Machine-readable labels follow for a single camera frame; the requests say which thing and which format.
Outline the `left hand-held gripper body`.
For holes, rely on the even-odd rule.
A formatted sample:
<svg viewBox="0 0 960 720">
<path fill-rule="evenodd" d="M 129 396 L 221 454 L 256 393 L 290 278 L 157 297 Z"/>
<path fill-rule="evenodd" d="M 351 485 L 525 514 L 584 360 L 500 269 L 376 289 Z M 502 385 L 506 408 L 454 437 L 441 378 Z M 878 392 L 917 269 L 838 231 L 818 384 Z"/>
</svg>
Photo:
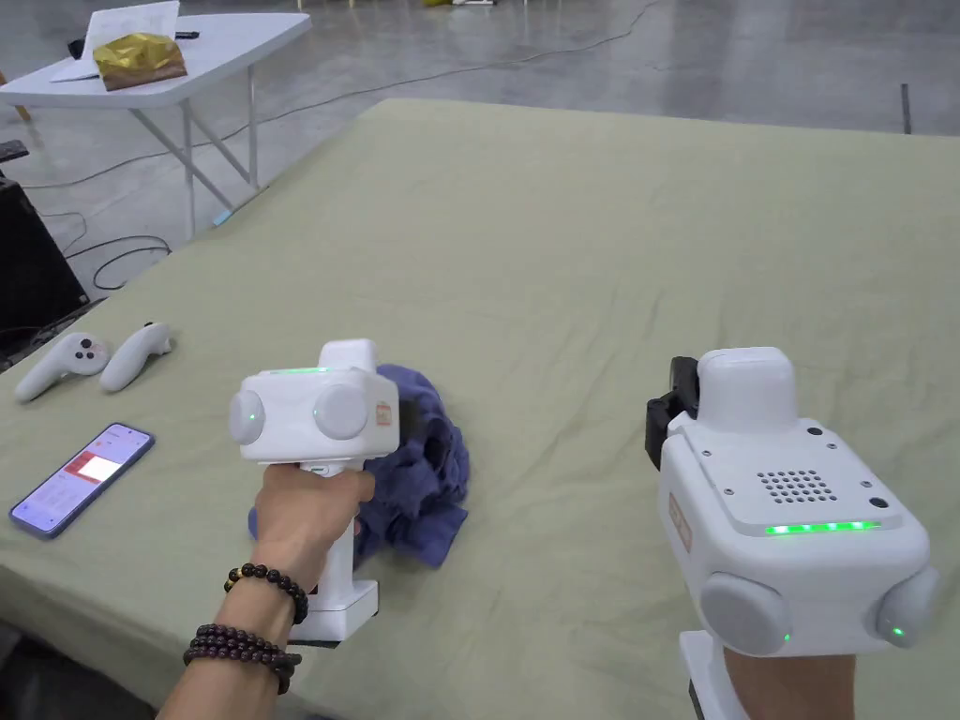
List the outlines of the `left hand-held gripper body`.
<svg viewBox="0 0 960 720">
<path fill-rule="evenodd" d="M 370 339 L 325 343 L 314 367 L 270 369 L 246 377 L 230 406 L 229 428 L 244 459 L 297 463 L 334 476 L 385 458 L 416 433 L 419 409 L 377 371 Z M 345 523 L 326 556 L 317 589 L 307 597 L 294 642 L 342 642 L 379 610 L 373 579 L 353 575 L 354 524 Z"/>
</svg>

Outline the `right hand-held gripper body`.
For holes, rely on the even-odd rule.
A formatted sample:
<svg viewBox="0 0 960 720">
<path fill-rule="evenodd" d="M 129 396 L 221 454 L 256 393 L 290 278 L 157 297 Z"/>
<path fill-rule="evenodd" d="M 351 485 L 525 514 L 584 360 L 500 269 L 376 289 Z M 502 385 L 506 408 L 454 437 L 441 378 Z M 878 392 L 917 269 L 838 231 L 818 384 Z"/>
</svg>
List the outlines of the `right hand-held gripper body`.
<svg viewBox="0 0 960 720">
<path fill-rule="evenodd" d="M 908 649 L 938 591 L 930 538 L 833 431 L 800 415 L 773 347 L 671 360 L 649 400 L 657 512 L 701 627 L 679 637 L 698 719 L 747 715 L 726 652 L 761 659 Z"/>
</svg>

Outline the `person's left hand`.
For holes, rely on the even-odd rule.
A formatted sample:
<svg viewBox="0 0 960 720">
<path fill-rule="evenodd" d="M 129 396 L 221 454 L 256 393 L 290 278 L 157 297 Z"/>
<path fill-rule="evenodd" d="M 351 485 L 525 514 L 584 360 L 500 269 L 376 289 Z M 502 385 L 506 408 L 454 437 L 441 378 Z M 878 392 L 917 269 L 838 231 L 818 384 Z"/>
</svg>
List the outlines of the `person's left hand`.
<svg viewBox="0 0 960 720">
<path fill-rule="evenodd" d="M 374 488 L 374 477 L 363 471 L 326 477 L 294 464 L 269 466 L 256 497 L 257 538 L 250 561 L 312 590 L 328 551 L 353 530 L 354 518 Z"/>
</svg>

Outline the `person's right hand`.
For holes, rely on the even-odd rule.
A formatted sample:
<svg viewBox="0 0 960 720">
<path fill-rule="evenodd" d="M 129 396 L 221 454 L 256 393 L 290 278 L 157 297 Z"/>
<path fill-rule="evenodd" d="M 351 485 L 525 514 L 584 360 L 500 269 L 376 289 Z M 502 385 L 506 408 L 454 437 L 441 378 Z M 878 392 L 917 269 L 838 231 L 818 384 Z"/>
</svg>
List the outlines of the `person's right hand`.
<svg viewBox="0 0 960 720">
<path fill-rule="evenodd" d="M 724 650 L 731 685 L 750 719 L 853 719 L 854 655 L 753 657 Z"/>
</svg>

